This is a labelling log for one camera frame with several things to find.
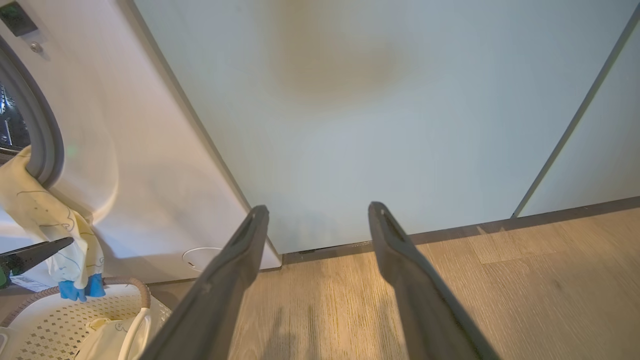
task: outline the laminate floor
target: laminate floor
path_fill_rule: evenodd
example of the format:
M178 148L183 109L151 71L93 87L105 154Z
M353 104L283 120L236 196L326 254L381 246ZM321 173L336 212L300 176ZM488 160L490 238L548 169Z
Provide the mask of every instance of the laminate floor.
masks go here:
M440 232L443 241L418 246L499 355L640 357L640 209L515 229L510 221L507 229L499 222ZM152 292L174 306L190 286ZM393 289L371 252L259 274L245 293L230 353L407 358Z

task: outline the white cloth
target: white cloth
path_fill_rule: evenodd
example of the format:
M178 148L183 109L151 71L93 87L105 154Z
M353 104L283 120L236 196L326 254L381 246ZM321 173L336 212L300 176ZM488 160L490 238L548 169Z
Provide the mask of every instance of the white cloth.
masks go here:
M134 318L127 320L101 318L96 320L86 324L89 336L80 344L80 349L76 352L74 360L118 359L124 338L131 331ZM129 350L129 360L137 359L141 355L145 340L145 332L138 331Z
M0 205L35 243L72 237L75 241L47 259L47 266L56 282L73 281L84 289L87 278L104 269L102 248L87 221L27 172L30 158L29 146L0 167Z

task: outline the white cabinet panel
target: white cabinet panel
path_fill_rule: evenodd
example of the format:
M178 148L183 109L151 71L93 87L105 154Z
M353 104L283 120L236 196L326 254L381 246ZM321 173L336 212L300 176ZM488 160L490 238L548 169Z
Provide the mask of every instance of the white cabinet panel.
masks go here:
M508 218L637 0L136 0L279 252Z
M640 195L640 29L520 216Z

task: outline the stain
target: stain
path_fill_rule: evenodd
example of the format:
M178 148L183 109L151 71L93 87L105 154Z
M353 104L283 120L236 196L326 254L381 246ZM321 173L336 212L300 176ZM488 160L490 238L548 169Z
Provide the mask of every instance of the stain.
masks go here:
M563 286L558 280L553 279L552 283L557 290L562 291Z
M392 21L380 9L327 0L271 0L270 67L288 95L322 105L362 100L388 88L401 69Z

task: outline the white laundry basket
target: white laundry basket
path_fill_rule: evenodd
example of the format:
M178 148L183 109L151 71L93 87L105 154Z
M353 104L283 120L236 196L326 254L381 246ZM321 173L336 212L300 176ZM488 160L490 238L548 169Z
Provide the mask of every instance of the white laundry basket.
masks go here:
M62 299L58 287L33 294L0 323L0 360L73 359L89 335L85 324L135 317L118 356L134 359L136 354L129 355L133 341L144 347L171 311L140 280L109 277L104 284L106 295L86 302Z

